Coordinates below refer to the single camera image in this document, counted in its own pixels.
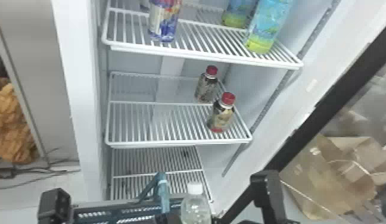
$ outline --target energy drink can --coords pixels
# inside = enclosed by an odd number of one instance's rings
[[[178,25],[182,0],[150,0],[148,34],[151,39],[172,42]]]

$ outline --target red bottle cap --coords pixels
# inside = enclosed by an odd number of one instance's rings
[[[226,105],[233,105],[235,100],[236,100],[235,95],[230,92],[224,92],[222,94],[222,102]]]
[[[207,72],[207,74],[209,74],[211,76],[216,76],[218,69],[215,66],[208,66],[206,72]]]

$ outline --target white bottle cap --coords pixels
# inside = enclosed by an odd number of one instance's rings
[[[203,184],[199,182],[188,183],[188,193],[192,195],[203,194]]]

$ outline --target blue bottle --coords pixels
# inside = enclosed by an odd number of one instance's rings
[[[259,54],[267,53],[284,25],[294,0],[261,0],[243,44]]]
[[[150,0],[148,34],[151,39],[172,42],[178,25],[182,0]]]

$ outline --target brown paper bag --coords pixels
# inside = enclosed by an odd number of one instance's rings
[[[376,195],[371,177],[344,156],[318,135],[280,173],[284,182],[313,200],[291,191],[309,219],[334,219]]]
[[[371,137],[329,138],[343,152],[343,159],[352,160],[367,170],[375,185],[386,184],[386,150]]]
[[[35,142],[8,78],[0,78],[0,157],[19,164],[36,158]]]

